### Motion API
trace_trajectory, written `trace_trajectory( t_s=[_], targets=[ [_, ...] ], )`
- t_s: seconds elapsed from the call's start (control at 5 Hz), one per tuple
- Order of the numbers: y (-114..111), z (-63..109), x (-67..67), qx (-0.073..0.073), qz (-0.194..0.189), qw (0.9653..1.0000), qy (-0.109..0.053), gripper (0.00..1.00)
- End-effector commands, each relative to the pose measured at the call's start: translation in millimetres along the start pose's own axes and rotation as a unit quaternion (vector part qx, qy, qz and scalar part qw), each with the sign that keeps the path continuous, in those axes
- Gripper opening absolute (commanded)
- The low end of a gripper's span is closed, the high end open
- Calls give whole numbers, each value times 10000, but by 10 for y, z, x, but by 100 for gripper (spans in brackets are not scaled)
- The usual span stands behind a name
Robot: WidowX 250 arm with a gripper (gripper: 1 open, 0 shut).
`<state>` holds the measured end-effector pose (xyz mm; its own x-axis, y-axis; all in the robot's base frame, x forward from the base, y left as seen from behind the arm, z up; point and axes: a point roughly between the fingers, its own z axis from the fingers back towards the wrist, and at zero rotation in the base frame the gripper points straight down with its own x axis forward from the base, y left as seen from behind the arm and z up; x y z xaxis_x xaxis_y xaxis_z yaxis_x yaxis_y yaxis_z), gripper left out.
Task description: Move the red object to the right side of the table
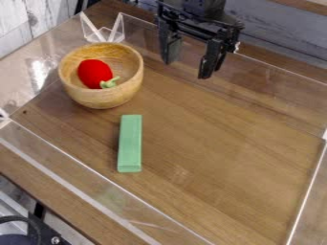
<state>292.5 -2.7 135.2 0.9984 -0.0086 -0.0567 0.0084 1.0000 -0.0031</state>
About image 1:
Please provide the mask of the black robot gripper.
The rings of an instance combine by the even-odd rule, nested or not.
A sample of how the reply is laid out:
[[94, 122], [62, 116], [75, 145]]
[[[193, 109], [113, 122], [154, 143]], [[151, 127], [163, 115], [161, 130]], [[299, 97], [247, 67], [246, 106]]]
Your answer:
[[207, 79], [221, 69], [226, 51], [235, 53], [245, 24], [225, 12], [226, 0], [158, 0], [162, 59], [171, 64], [181, 54], [181, 33], [207, 42], [198, 77]]

